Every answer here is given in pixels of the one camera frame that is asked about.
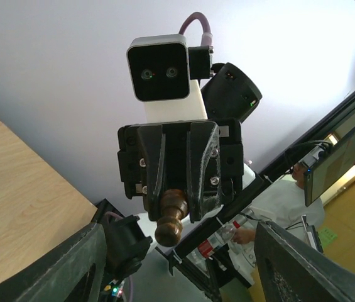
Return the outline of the dark chess piece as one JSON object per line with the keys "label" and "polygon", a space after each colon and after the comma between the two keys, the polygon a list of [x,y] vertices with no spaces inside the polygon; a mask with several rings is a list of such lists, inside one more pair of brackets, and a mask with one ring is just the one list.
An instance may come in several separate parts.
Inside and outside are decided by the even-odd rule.
{"label": "dark chess piece", "polygon": [[174,247],[181,240],[182,220],[188,215],[186,194],[179,189],[165,191],[160,200],[160,210],[155,239],[163,247]]}

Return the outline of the black enclosure frame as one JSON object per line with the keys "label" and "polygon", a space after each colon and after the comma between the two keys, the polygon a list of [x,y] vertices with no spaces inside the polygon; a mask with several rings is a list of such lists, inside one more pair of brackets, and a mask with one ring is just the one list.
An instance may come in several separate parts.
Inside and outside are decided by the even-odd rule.
{"label": "black enclosure frame", "polygon": [[[256,174],[254,180],[248,186],[244,186],[232,203],[223,205],[219,211],[200,221],[185,225],[180,242],[171,247],[172,253],[168,256],[169,266],[179,268],[197,287],[204,290],[206,296],[212,301],[220,301],[219,286],[212,265],[215,253],[209,242],[210,237],[235,216],[242,215],[243,209],[268,187],[269,180],[277,179],[312,147],[322,147],[324,153],[330,151],[333,145],[325,141],[325,136],[335,127],[341,126],[352,118],[354,114],[355,91]],[[109,220],[111,215],[108,202],[101,201],[94,215],[94,221],[101,223]]]}

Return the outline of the black monitor outside enclosure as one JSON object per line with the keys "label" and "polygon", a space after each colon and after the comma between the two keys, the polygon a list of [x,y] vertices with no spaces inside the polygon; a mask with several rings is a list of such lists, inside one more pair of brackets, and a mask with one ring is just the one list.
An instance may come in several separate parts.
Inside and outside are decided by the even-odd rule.
{"label": "black monitor outside enclosure", "polygon": [[306,207],[325,193],[353,165],[355,165],[355,127],[307,169],[304,174]]}

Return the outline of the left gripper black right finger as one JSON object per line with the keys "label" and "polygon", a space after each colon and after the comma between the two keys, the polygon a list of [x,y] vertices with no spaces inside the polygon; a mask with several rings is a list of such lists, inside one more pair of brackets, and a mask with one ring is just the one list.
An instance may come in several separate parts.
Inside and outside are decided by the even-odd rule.
{"label": "left gripper black right finger", "polygon": [[272,221],[258,223],[254,252],[267,301],[355,301],[355,274]]}

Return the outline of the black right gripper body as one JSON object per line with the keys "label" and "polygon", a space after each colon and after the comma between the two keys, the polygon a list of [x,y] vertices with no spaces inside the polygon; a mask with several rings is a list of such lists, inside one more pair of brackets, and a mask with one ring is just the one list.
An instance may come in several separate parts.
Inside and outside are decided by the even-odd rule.
{"label": "black right gripper body", "polygon": [[[221,204],[231,203],[244,187],[243,143],[241,124],[235,118],[211,119],[219,127],[219,151],[221,160]],[[168,189],[182,190],[187,197],[187,136],[190,124],[196,121],[152,123],[162,125],[165,134],[165,171],[163,192]],[[141,172],[145,167],[139,156],[137,129],[141,125],[126,125],[117,132],[119,151],[117,159],[124,193],[128,199],[141,196]]]}

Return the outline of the person in white shirt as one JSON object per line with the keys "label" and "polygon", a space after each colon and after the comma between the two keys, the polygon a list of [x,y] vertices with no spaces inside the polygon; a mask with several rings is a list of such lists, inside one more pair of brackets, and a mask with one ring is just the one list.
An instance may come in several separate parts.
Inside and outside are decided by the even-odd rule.
{"label": "person in white shirt", "polygon": [[[305,233],[302,228],[302,216],[305,215],[307,223],[319,228],[325,218],[323,203],[317,198],[310,206],[305,205],[305,179],[304,173],[308,166],[300,161],[293,167],[293,181],[279,180],[274,182],[259,196],[253,199],[251,205],[257,209],[274,214],[276,224],[288,230],[289,233],[305,240]],[[259,216],[253,215],[255,220],[247,221],[243,226],[236,229],[232,241],[242,246],[241,255],[243,258],[238,262],[239,272],[244,272],[244,279],[247,287],[254,284],[251,273],[256,267],[256,257],[254,252],[254,240],[256,238],[256,225]]]}

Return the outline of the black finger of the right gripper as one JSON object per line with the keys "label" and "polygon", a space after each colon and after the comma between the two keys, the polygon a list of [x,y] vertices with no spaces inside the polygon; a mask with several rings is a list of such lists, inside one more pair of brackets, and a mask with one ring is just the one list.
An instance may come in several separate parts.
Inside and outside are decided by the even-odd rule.
{"label": "black finger of the right gripper", "polygon": [[141,125],[137,129],[139,156],[145,167],[141,172],[144,208],[151,221],[160,218],[163,192],[166,138],[162,125]]}
{"label": "black finger of the right gripper", "polygon": [[187,197],[190,221],[196,222],[221,205],[219,127],[213,121],[190,124],[187,136]]}

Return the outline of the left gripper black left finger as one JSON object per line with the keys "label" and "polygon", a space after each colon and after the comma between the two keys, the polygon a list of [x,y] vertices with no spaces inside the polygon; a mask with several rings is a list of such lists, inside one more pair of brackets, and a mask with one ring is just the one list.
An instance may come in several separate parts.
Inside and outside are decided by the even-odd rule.
{"label": "left gripper black left finger", "polygon": [[34,263],[0,283],[0,301],[97,301],[106,239],[90,223]]}

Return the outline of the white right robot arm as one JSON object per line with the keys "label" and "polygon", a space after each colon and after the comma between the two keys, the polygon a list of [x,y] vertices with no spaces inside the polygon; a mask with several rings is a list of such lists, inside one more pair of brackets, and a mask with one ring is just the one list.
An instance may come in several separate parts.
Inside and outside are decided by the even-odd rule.
{"label": "white right robot arm", "polygon": [[262,95],[235,65],[212,70],[201,90],[206,119],[127,125],[117,133],[124,191],[143,198],[139,226],[152,247],[176,246],[185,225],[219,211],[244,189],[241,123]]}

